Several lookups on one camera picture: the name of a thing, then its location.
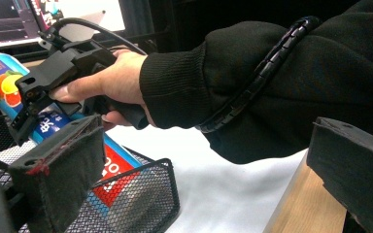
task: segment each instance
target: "black mesh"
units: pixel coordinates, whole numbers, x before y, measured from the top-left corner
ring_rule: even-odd
[[[12,147],[12,138],[2,136],[2,131],[7,130],[5,127],[0,126],[0,161],[8,165],[35,145],[27,142],[21,148]],[[98,198],[89,194],[79,217],[67,232],[163,232],[175,220],[180,203],[171,161],[166,158],[153,161],[136,151],[129,151],[143,166],[93,187],[92,191],[111,187],[108,192],[111,197],[104,197],[106,199],[115,198],[114,193],[119,192],[109,211]],[[5,185],[11,177],[1,165],[0,183]],[[27,225],[19,232],[29,232]]]

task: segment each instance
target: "cylindrical container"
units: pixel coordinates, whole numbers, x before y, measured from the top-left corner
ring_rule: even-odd
[[[10,119],[14,119],[17,113],[22,109],[15,81],[28,73],[29,70],[21,65],[15,58],[5,53],[0,53],[0,109]],[[53,104],[39,113],[40,123],[32,135],[30,135],[30,138],[35,143],[39,144],[64,125],[78,117],[83,116],[76,114],[68,117],[60,112]],[[102,173],[102,181],[142,165],[142,163],[134,158],[125,148],[114,142],[106,134],[104,136],[107,163]],[[114,200],[119,196],[119,191],[116,191],[114,185],[114,183],[111,183],[109,187],[96,188],[88,197],[89,202],[97,202],[96,209],[102,216],[108,215]]]

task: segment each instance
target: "hand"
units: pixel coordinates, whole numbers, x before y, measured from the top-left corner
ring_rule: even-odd
[[[61,86],[52,91],[50,97],[60,102],[74,103],[95,95],[107,95],[122,103],[140,105],[149,123],[154,125],[139,86],[141,67],[147,57],[130,50],[118,50],[114,56],[117,61],[112,66]],[[102,118],[106,122],[104,127],[107,130],[117,124],[131,125],[117,111],[111,111]]]

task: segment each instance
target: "black sweatshirt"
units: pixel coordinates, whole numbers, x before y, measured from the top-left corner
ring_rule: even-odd
[[[286,32],[276,24],[247,21],[209,33],[194,50],[150,54],[140,86],[155,124],[201,123],[242,88]],[[248,163],[306,149],[317,117],[373,134],[373,0],[358,2],[310,32],[260,98],[204,135],[222,157]]]

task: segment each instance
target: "white tabletop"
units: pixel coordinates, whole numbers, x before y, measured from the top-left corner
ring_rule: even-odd
[[[167,230],[174,233],[262,232],[305,154],[235,165],[196,129],[118,126],[108,135],[151,159],[171,159],[181,201]]]

